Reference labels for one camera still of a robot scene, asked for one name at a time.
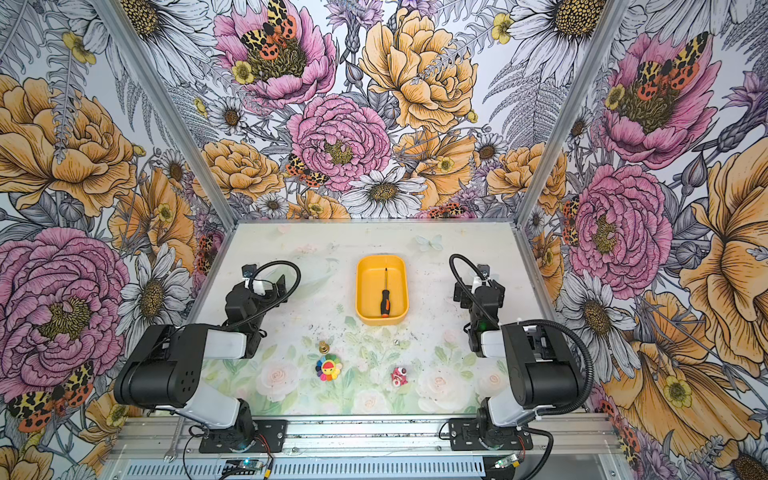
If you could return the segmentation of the black orange screwdriver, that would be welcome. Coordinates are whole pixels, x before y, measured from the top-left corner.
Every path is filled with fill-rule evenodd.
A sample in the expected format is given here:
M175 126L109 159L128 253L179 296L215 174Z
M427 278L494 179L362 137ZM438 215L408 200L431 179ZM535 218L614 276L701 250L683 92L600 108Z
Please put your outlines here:
M381 303L380 303L380 316L382 318L388 318L391 311L391 294L390 290L388 288L388 269L384 269L384 288L381 292Z

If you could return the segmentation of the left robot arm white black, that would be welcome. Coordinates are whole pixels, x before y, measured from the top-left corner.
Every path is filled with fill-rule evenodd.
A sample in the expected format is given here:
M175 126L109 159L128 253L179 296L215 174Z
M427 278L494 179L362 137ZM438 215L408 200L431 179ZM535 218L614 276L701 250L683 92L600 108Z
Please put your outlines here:
M206 360L247 360L266 336L265 314L286 300L284 276L246 279L226 296L226 321L147 328L113 387L118 403L173 412L203 427L214 444L245 451L260 441L248 403L202 379Z

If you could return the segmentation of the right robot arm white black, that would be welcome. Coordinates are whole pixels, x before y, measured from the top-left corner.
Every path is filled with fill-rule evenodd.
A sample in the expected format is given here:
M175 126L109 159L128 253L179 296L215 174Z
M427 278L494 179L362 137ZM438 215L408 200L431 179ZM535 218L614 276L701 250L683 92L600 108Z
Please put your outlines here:
M500 361L508 378L506 387L482 399L475 419L448 422L454 451L529 448L524 429L531 422L574 411L594 385L592 357L571 329L545 319L497 321L504 294L497 282L479 278L454 287L454 301L470 314L464 328L470 350Z

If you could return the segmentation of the yellow plastic bin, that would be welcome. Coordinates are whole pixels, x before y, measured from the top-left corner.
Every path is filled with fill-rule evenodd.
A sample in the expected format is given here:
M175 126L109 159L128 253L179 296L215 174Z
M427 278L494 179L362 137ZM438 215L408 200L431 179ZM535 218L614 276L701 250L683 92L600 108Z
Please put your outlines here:
M355 309L364 324L397 325L409 306L406 264L401 257L370 255L358 262Z

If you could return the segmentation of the colourful flower toy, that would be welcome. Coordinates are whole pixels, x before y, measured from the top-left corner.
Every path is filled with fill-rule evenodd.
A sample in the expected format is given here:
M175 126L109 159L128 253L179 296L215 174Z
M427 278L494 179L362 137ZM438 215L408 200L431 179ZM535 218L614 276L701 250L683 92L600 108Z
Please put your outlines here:
M336 380L341 374L343 365L335 354L323 355L315 365L317 377L323 382Z

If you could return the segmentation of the pink small toy figure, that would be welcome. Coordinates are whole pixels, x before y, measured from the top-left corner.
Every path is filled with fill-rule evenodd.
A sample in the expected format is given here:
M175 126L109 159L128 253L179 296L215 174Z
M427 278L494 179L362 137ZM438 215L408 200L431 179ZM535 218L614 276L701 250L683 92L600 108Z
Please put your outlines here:
M405 367L395 367L391 373L391 382L395 388L405 386L408 383L407 369Z

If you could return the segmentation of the green circuit board left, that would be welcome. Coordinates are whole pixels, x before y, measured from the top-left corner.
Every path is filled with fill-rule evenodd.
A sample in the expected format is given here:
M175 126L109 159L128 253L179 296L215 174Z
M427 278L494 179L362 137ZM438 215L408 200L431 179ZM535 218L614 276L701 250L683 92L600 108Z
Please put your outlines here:
M263 474L266 471L267 463L260 459L231 459L227 460L223 466L222 474L232 475L256 475Z

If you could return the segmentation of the green circuit board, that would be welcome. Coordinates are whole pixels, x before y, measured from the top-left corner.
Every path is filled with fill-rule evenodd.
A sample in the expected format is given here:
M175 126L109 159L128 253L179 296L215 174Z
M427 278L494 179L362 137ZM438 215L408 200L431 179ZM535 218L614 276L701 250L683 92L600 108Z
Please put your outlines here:
M256 475L263 474L266 471L267 463L260 459L231 459L227 460L223 466L222 474L232 475Z
M494 469L516 469L520 466L520 457L517 454L509 454L495 461L493 464Z

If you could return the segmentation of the green circuit board right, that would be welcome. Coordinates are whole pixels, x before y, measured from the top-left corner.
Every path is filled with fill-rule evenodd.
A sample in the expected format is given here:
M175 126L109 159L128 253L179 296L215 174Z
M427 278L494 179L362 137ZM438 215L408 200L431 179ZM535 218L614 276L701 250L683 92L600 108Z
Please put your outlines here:
M517 454L509 454L495 461L493 464L494 469L516 469L520 466L520 457Z

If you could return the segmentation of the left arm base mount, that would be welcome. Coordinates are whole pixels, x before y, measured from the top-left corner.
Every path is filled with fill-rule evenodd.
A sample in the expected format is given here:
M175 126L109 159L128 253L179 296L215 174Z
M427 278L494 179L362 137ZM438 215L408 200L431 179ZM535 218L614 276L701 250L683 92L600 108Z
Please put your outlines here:
M287 420L254 420L250 427L212 430L198 447L202 454L281 453Z

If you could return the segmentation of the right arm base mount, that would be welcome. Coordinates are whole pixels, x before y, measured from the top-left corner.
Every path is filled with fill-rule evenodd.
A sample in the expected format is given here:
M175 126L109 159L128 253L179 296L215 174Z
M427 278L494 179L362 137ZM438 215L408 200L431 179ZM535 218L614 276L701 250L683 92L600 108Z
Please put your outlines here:
M453 451L522 451L533 447L526 432L515 427L497 427L477 418L451 418L447 427Z

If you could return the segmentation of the aluminium front rail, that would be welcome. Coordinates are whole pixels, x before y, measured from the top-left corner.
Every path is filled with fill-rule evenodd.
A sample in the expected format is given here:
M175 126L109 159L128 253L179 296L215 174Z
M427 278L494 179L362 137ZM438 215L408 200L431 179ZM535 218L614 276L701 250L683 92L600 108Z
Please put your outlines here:
M603 414L571 413L546 417L528 432L514 429L509 445L482 441L472 415L257 416L279 459L302 457L384 457L430 455L527 455L544 452L544 432L554 437L555 455L617 454L620 441ZM118 459L202 459L200 441L188 421L170 416L127 421L108 457Z

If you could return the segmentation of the aluminium corner post right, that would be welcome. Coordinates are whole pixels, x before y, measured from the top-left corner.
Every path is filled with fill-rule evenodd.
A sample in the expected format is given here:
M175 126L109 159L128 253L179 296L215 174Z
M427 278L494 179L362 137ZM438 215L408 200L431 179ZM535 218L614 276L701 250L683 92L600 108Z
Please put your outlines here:
M591 44L586 50L585 59L575 70L572 86L546 142L539 167L534 173L531 184L523 197L523 202L517 211L515 225L519 229L526 224L533 208L537 205L546 186L547 178L557 163L571 125L579 113L580 105L586 98L602 61L611 49L611 44L620 29L629 5L630 1L614 0L608 1L605 6Z

